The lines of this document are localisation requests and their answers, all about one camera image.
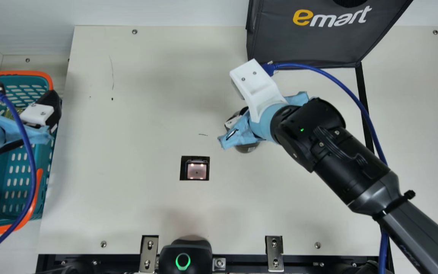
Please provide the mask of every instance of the black cable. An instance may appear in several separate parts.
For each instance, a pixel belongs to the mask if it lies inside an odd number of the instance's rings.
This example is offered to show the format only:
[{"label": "black cable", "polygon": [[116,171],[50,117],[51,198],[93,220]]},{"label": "black cable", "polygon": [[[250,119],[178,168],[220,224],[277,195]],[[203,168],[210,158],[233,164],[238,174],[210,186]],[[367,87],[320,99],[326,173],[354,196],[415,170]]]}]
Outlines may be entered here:
[{"label": "black cable", "polygon": [[6,144],[6,145],[0,147],[0,154],[5,153],[5,152],[10,151],[10,150],[13,150],[15,148],[19,148],[22,145],[23,145],[23,140],[21,140],[21,139],[18,141],[14,141],[14,142],[11,142],[9,144]]}]

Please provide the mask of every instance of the white plastic part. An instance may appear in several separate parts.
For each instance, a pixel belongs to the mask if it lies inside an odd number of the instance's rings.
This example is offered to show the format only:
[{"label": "white plastic part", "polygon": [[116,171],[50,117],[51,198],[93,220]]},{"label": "white plastic part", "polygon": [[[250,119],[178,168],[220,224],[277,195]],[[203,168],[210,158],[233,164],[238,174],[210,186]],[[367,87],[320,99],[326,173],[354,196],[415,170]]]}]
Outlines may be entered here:
[{"label": "white plastic part", "polygon": [[36,125],[46,125],[45,121],[54,113],[52,106],[40,105],[32,103],[19,115],[19,118],[24,123],[32,123]]},{"label": "white plastic part", "polygon": [[259,123],[269,106],[287,104],[276,83],[255,59],[231,70],[229,76],[246,101],[254,123]]}]

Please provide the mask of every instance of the metal plate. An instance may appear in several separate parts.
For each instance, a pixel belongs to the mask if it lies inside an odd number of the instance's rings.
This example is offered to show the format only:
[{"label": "metal plate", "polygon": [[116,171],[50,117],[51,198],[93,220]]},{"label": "metal plate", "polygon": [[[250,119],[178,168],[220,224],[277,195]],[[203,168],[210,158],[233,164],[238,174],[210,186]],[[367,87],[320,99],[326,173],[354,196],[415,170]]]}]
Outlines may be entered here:
[{"label": "metal plate", "polygon": [[283,272],[282,236],[266,236],[266,257],[269,272]]},{"label": "metal plate", "polygon": [[158,237],[143,236],[141,241],[140,272],[155,272]]}]

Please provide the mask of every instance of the blue cable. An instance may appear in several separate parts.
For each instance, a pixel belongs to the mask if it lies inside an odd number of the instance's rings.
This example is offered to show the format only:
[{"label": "blue cable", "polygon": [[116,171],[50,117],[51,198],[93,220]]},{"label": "blue cable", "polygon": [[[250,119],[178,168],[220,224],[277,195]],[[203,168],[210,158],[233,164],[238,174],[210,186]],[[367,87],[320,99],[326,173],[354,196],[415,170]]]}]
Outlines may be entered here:
[{"label": "blue cable", "polygon": [[23,126],[23,122],[21,122],[21,119],[19,118],[18,112],[14,108],[11,101],[5,95],[0,94],[0,101],[6,104],[6,106],[8,107],[8,109],[10,110],[11,114],[14,117],[14,121],[16,122],[16,125],[18,126],[18,129],[21,133],[21,138],[23,139],[23,143],[26,148],[26,153],[28,154],[28,161],[30,162],[30,170],[31,170],[30,193],[28,194],[28,198],[26,199],[25,207],[21,211],[19,216],[16,218],[14,223],[5,231],[5,233],[1,234],[0,243],[2,243],[2,241],[4,241],[9,236],[9,234],[11,234],[11,232],[13,232],[14,229],[21,223],[26,213],[28,213],[28,210],[30,209],[30,206],[33,201],[33,196],[35,195],[35,189],[37,188],[37,165],[35,164],[35,158],[33,157],[33,150],[32,150],[32,145],[30,144],[30,139],[26,134],[26,130]]},{"label": "blue cable", "polygon": [[[351,99],[354,100],[356,105],[358,105],[358,107],[361,111],[361,114],[363,115],[363,118],[365,119],[366,123],[368,124],[368,127],[370,128],[370,132],[371,132],[371,135],[373,138],[374,146],[376,147],[376,151],[378,152],[379,159],[385,165],[388,165],[388,163],[386,162],[386,158],[384,157],[384,153],[383,153],[383,150],[381,148],[381,145],[379,144],[378,136],[376,135],[376,131],[374,130],[374,125],[370,119],[370,114],[365,109],[363,104],[360,102],[358,97],[356,97],[354,95],[354,93],[350,89],[348,89],[348,87],[346,87],[343,83],[341,83],[341,81],[337,80],[337,78],[335,78],[334,76],[330,75],[329,73],[327,73],[321,69],[318,69],[316,67],[312,67],[309,65],[305,65],[305,64],[297,64],[297,63],[263,64],[262,67],[266,71],[266,73],[268,73],[268,75],[270,75],[270,76],[273,76],[275,71],[282,69],[282,68],[283,69],[287,69],[287,68],[309,69],[309,70],[312,70],[312,71],[315,71],[317,73],[324,75],[325,77],[329,78],[334,83],[336,83],[339,87],[341,87],[349,95],[349,97],[351,97]],[[386,253],[388,252],[388,240],[389,240],[388,233],[386,233],[382,230],[381,244],[379,246],[378,274],[385,274],[385,272],[386,272]]]}]

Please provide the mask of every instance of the metal bracket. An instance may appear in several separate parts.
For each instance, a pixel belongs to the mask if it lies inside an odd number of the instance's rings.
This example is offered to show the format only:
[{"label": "metal bracket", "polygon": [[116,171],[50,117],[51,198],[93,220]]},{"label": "metal bracket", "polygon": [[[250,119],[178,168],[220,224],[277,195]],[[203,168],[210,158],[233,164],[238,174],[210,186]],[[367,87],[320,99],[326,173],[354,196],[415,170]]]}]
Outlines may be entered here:
[{"label": "metal bracket", "polygon": [[226,258],[212,258],[212,272],[226,271]]},{"label": "metal bracket", "polygon": [[282,236],[266,236],[266,257],[269,272],[283,272],[283,239]]},{"label": "metal bracket", "polygon": [[141,238],[140,273],[154,273],[157,265],[158,236]]}]

